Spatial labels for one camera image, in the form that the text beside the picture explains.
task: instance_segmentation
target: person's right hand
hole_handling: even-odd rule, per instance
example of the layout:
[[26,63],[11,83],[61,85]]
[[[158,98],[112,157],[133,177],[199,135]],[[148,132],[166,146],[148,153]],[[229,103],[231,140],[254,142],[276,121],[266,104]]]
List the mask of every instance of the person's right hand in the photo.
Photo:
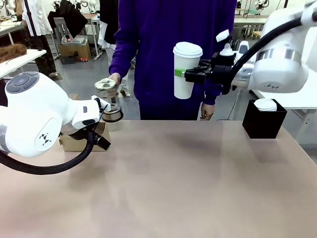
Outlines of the person's right hand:
[[117,87],[119,87],[120,85],[120,80],[121,80],[121,76],[118,73],[113,73],[112,75],[110,75],[108,77],[109,79],[112,79],[113,81],[115,81]]

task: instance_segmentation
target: person in purple sweatshirt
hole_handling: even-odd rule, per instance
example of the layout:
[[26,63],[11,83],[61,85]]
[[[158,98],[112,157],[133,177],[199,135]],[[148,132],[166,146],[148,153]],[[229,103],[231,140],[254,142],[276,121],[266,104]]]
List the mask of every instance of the person in purple sweatshirt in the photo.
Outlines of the person in purple sweatshirt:
[[194,85],[191,98],[174,96],[174,54],[178,42],[186,41],[203,49],[201,59],[210,59],[223,49],[218,33],[233,30],[237,0],[119,0],[119,30],[109,67],[117,85],[127,74],[138,50],[134,93],[143,120],[201,120],[214,114],[219,90]]

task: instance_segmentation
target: hand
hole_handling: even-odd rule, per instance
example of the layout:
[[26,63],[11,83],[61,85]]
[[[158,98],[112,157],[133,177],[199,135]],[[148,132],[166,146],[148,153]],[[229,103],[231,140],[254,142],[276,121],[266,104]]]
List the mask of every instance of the hand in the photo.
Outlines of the hand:
[[214,114],[214,105],[207,105],[203,103],[202,105],[202,117],[200,120],[210,120]]
[[110,75],[108,77],[109,79],[112,79],[113,81],[115,81],[117,87],[119,87],[120,85],[120,80],[121,80],[121,76],[118,73],[113,73],[112,75]]

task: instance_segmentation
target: black jacket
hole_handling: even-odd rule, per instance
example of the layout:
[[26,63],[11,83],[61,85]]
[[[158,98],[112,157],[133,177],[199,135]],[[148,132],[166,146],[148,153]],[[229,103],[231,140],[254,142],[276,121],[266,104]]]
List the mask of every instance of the black jacket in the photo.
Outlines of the black jacket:
[[108,24],[105,41],[115,44],[114,34],[119,29],[118,0],[100,0],[100,21]]
[[78,11],[70,1],[66,0],[60,2],[60,7],[56,9],[55,12],[49,13],[48,19],[52,29],[56,27],[53,19],[54,17],[64,18],[72,37],[77,36],[88,23],[88,20],[80,13],[80,11]]

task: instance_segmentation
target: jar lid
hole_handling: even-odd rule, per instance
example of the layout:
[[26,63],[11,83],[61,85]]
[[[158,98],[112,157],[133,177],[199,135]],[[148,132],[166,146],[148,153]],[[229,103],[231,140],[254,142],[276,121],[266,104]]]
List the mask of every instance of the jar lid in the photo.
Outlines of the jar lid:
[[104,78],[100,81],[98,81],[97,83],[95,83],[95,88],[99,89],[99,90],[112,90],[114,88],[116,88],[116,84],[115,81],[110,79],[110,78]]
[[179,42],[173,50],[174,54],[183,58],[198,58],[203,55],[203,49],[189,42]]
[[276,109],[277,109],[277,104],[275,103],[275,101],[273,101],[272,99],[268,99],[268,98],[257,99],[254,102],[254,105],[260,111],[263,111],[263,112],[276,111]]

